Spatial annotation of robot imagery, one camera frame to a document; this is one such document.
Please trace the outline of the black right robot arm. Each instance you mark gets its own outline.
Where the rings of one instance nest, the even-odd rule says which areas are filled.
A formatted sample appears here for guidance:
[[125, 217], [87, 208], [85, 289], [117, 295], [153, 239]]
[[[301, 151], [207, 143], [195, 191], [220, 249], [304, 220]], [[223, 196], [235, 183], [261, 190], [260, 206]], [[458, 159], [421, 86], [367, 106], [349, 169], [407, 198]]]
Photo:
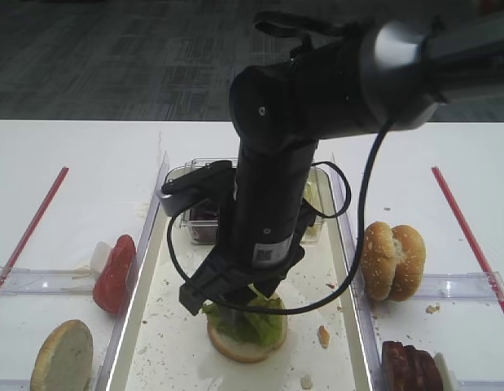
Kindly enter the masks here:
[[237, 162], [213, 162], [161, 188], [171, 218], [204, 200], [218, 205], [217, 242], [179, 290], [191, 314], [206, 301], [249, 311], [303, 258], [301, 239], [318, 215], [303, 192], [320, 140], [375, 134], [369, 178], [387, 132], [420, 127], [441, 104], [504, 94], [504, 12], [429, 34], [272, 11], [254, 25], [301, 44], [287, 62], [249, 66], [234, 79]]

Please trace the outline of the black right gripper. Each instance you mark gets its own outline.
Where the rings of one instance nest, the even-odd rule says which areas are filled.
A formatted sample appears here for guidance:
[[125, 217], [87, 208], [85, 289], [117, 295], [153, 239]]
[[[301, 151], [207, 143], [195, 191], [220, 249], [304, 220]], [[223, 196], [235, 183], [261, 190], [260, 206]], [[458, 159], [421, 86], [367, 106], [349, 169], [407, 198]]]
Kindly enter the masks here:
[[273, 297], [289, 270], [304, 255], [299, 244], [292, 245], [283, 262], [256, 268], [238, 263], [225, 246], [216, 244], [193, 275], [178, 270], [184, 280], [179, 288], [179, 302], [191, 314], [197, 315], [207, 300], [213, 301], [219, 305], [221, 319], [236, 326], [244, 319], [244, 311], [249, 311], [249, 302], [256, 297], [261, 300]]

